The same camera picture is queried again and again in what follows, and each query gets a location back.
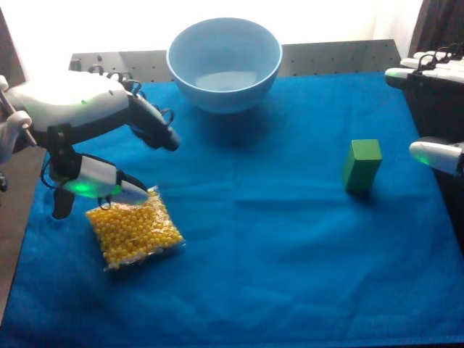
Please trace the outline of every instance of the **wooden block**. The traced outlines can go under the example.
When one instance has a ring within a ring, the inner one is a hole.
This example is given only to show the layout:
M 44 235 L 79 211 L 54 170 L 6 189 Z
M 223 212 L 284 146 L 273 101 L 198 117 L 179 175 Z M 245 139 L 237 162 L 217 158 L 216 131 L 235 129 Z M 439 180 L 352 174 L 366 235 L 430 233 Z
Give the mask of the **wooden block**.
M 377 139 L 353 140 L 343 169 L 345 190 L 353 194 L 369 192 L 381 162 Z

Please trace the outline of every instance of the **bowl rim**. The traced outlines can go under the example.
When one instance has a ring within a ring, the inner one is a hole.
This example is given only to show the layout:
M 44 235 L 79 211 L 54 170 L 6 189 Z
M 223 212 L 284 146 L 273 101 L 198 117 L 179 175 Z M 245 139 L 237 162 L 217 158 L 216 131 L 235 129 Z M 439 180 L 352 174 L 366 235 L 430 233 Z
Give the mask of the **bowl rim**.
M 179 37 L 180 35 L 182 35 L 182 33 L 184 31 L 186 31 L 187 29 L 195 26 L 195 25 L 198 25 L 200 23 L 203 23 L 203 22 L 209 22 L 210 20 L 240 20 L 240 21 L 244 21 L 244 22 L 250 22 L 254 25 L 257 25 L 261 28 L 263 28 L 264 30 L 266 30 L 275 40 L 275 42 L 278 44 L 278 49 L 279 49 L 279 58 L 278 58 L 278 61 L 277 61 L 277 64 L 275 65 L 274 69 L 272 70 L 272 72 L 269 74 L 269 75 L 266 75 L 263 79 L 259 80 L 258 82 L 256 83 L 253 83 L 252 85 L 250 86 L 247 86 L 247 87 L 244 87 L 244 88 L 240 88 L 240 89 L 231 89 L 230 91 L 215 91 L 215 90 L 212 90 L 212 89 L 205 89 L 205 88 L 200 88 L 200 87 L 197 87 L 197 86 L 194 86 L 188 82 L 186 82 L 184 79 L 182 79 L 179 75 L 177 75 L 173 69 L 173 67 L 171 67 L 171 63 L 170 63 L 170 59 L 169 59 L 169 53 L 170 53 L 170 50 L 171 48 L 173 47 L 173 44 L 174 44 L 174 41 L 176 40 L 177 37 Z M 210 92 L 210 93 L 221 93 L 221 94 L 224 94 L 224 93 L 233 93 L 233 92 L 240 92 L 240 91 L 246 91 L 247 89 L 251 89 L 255 86 L 258 86 L 259 84 L 263 83 L 264 81 L 266 81 L 267 79 L 269 79 L 272 75 L 274 75 L 276 73 L 276 71 L 278 70 L 278 68 L 281 66 L 281 63 L 282 63 L 282 58 L 283 58 L 283 49 L 282 49 L 282 45 L 281 43 L 277 40 L 276 36 L 274 34 L 272 34 L 270 32 L 269 29 L 267 29 L 266 27 L 263 27 L 261 24 L 258 24 L 256 22 L 253 22 L 252 20 L 245 20 L 243 18 L 237 18 L 237 17 L 216 17 L 216 18 L 210 18 L 208 20 L 202 20 L 200 22 L 197 22 L 195 24 L 192 24 L 190 26 L 188 26 L 187 28 L 185 28 L 184 30 L 182 30 L 173 40 L 173 42 L 170 44 L 169 46 L 169 49 L 167 49 L 166 51 L 166 63 L 167 63 L 167 67 L 169 68 L 170 72 L 174 75 L 175 78 L 177 78 L 179 81 L 181 81 L 183 84 L 187 85 L 188 87 L 190 88 L 193 88 L 193 89 L 196 89 L 197 91 L 202 91 L 202 92 Z

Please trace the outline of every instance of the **block top face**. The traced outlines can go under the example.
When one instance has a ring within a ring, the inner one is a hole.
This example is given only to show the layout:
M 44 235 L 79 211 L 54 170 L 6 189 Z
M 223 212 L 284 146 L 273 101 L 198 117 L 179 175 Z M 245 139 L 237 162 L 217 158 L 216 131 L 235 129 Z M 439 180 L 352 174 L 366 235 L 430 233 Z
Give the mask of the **block top face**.
M 377 139 L 352 140 L 351 146 L 358 161 L 382 160 L 382 153 Z

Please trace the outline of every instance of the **bright background light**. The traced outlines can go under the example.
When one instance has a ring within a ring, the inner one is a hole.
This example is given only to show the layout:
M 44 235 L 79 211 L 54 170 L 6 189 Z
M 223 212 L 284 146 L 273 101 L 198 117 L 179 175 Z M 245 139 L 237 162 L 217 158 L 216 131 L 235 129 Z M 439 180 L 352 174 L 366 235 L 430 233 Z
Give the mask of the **bright background light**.
M 283 44 L 393 38 L 407 56 L 422 0 L 4 0 L 27 78 L 66 70 L 73 53 L 167 49 L 184 28 L 212 17 L 240 17 Z

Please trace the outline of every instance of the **brown floor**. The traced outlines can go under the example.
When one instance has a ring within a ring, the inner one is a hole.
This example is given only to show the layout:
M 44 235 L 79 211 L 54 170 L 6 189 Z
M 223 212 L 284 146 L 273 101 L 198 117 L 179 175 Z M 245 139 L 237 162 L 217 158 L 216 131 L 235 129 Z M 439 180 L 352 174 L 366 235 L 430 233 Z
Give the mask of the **brown floor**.
M 0 171 L 9 181 L 9 190 L 0 193 L 0 322 L 20 254 L 37 180 L 45 151 L 28 148 L 14 154 Z

